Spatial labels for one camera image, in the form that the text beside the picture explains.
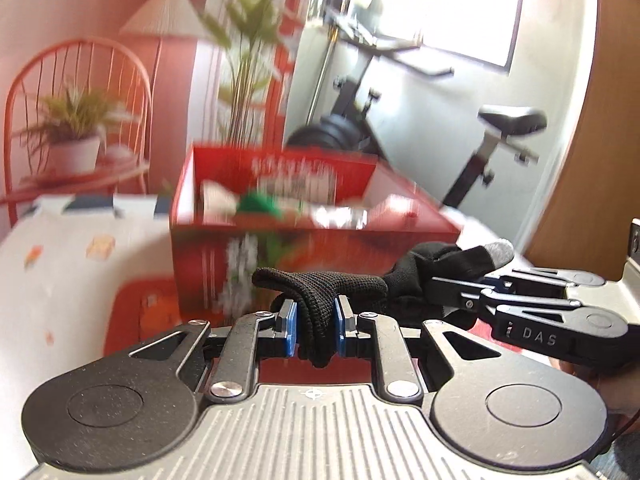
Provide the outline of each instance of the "window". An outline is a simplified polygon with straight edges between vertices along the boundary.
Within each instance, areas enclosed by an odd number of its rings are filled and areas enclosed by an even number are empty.
[[[522,0],[379,0],[370,8],[377,34],[424,44],[509,68]]]

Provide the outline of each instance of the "silver bolt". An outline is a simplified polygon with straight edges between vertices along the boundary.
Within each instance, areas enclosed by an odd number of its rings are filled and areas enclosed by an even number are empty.
[[[229,397],[237,397],[242,393],[242,386],[233,381],[220,381],[211,385],[209,391],[211,395],[216,397],[223,397],[228,399]]]
[[[386,390],[391,395],[395,397],[402,397],[403,399],[413,397],[420,392],[418,385],[410,381],[393,381],[386,387]]]

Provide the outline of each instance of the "lampshade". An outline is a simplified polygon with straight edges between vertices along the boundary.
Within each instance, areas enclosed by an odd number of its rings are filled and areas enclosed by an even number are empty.
[[[120,29],[120,33],[213,39],[190,0],[147,0]]]

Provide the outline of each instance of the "wooden chair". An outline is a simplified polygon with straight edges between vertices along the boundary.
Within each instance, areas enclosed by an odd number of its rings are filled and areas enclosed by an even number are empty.
[[[100,88],[122,102],[138,121],[122,123],[107,135],[107,146],[127,146],[135,162],[96,169],[64,182],[47,181],[46,147],[34,150],[33,136],[17,135],[40,121],[43,96],[59,95],[66,84]],[[11,226],[18,219],[17,205],[41,194],[113,193],[124,181],[135,181],[146,194],[151,91],[146,69],[138,57],[119,43],[82,38],[56,44],[35,56],[17,75],[6,101],[4,117],[4,186]]]

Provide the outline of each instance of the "chair backrest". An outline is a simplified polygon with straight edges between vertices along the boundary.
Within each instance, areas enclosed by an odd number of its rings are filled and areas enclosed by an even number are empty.
[[[128,146],[138,160],[148,158],[151,118],[149,76],[138,57],[116,41],[81,38],[49,47],[20,71],[11,85],[4,117],[4,184],[11,191],[21,179],[46,169],[48,149],[40,137],[18,135],[41,119],[44,96],[57,96],[66,85],[102,89],[139,120],[110,130],[107,145]]]

